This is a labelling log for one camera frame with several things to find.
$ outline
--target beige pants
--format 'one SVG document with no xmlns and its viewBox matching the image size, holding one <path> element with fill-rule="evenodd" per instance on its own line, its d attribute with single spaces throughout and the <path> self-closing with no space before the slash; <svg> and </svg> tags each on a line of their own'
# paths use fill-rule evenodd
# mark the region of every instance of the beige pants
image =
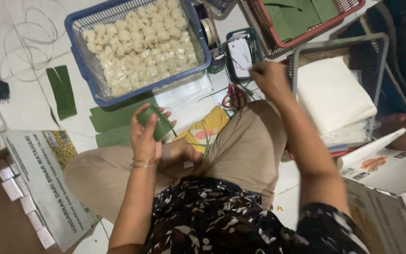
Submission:
<svg viewBox="0 0 406 254">
<path fill-rule="evenodd" d="M 261 193 L 263 207 L 269 208 L 286 144 L 283 123 L 271 105 L 254 101 L 234 115 L 202 165 L 159 170 L 155 194 L 181 177 L 200 175 Z M 83 204 L 114 223 L 125 195 L 132 157 L 131 147 L 105 147 L 78 154 L 65 168 L 65 182 Z"/>
</svg>

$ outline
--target hand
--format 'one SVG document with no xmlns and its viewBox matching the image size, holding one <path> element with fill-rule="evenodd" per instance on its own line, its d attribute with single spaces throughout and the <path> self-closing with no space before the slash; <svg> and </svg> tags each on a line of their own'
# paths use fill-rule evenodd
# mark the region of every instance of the hand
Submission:
<svg viewBox="0 0 406 254">
<path fill-rule="evenodd" d="M 156 142 L 153 138 L 154 129 L 157 124 L 157 115 L 151 114 L 145 127 L 137 121 L 137 115 L 143 112 L 150 106 L 146 103 L 139 107 L 131 118 L 131 144 L 133 146 L 134 159 L 136 160 L 159 160 L 161 158 L 162 144 L 161 141 Z M 164 112 L 164 108 L 160 107 L 159 111 Z M 172 113 L 166 112 L 164 116 L 168 118 Z"/>
<path fill-rule="evenodd" d="M 285 67 L 281 63 L 261 61 L 250 70 L 252 79 L 268 97 L 290 95 Z"/>
</svg>

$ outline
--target tape roll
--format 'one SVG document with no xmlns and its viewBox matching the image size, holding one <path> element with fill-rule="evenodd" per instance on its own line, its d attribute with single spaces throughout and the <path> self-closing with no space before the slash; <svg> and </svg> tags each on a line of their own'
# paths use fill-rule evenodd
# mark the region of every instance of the tape roll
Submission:
<svg viewBox="0 0 406 254">
<path fill-rule="evenodd" d="M 210 19 L 203 19 L 200 20 L 200 23 L 203 27 L 203 32 L 206 34 L 207 37 L 207 44 L 211 46 L 216 42 L 215 32 L 214 32 L 214 24 Z"/>
</svg>

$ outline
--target scissors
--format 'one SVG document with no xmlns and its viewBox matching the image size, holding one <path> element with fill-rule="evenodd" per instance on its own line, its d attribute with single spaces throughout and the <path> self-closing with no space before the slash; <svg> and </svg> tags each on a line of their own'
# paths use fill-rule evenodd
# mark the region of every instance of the scissors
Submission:
<svg viewBox="0 0 406 254">
<path fill-rule="evenodd" d="M 236 107 L 237 110 L 241 110 L 247 104 L 247 95 L 245 92 L 237 86 L 237 84 L 230 83 L 228 84 L 228 93 L 222 100 L 222 106 L 225 108 L 230 108 L 232 106 Z"/>
</svg>

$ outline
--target person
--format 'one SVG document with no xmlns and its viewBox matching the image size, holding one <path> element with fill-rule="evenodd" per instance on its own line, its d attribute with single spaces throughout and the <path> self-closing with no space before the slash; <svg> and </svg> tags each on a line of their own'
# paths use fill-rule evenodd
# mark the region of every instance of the person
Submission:
<svg viewBox="0 0 406 254">
<path fill-rule="evenodd" d="M 369 253 L 349 217 L 344 180 L 284 67 L 262 61 L 251 77 L 270 101 L 235 114 L 205 156 L 184 139 L 156 142 L 157 116 L 145 127 L 136 119 L 145 104 L 131 120 L 132 148 L 88 151 L 67 165 L 75 196 L 114 223 L 108 253 Z M 269 211 L 286 141 L 301 174 L 296 231 Z M 195 166 L 183 168 L 184 159 Z"/>
</svg>

